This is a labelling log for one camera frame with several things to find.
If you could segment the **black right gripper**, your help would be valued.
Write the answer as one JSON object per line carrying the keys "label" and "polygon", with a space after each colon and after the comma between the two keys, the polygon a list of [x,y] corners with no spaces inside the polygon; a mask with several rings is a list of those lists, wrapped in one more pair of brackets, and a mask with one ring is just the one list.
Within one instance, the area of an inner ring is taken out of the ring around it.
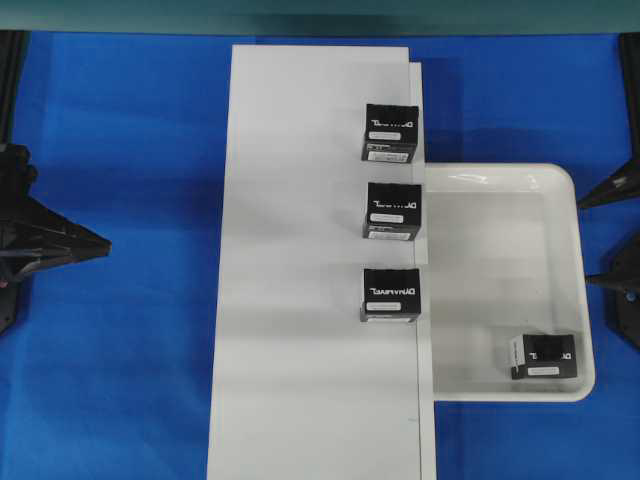
{"label": "black right gripper", "polygon": [[[619,170],[577,202],[589,209],[639,197],[639,171]],[[606,290],[608,326],[627,343],[639,342],[639,243],[627,242],[611,257],[608,273],[586,281]]]}

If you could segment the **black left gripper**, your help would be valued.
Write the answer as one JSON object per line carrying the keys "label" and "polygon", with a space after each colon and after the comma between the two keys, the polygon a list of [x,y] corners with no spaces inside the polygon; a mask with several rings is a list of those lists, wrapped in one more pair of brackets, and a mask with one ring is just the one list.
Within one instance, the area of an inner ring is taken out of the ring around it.
{"label": "black left gripper", "polygon": [[[23,145],[1,145],[1,333],[15,323],[20,285],[27,277],[111,253],[110,240],[29,197],[38,176],[30,159],[30,152]],[[21,249],[19,222],[23,217],[26,225],[45,239],[60,241],[72,249]]]}

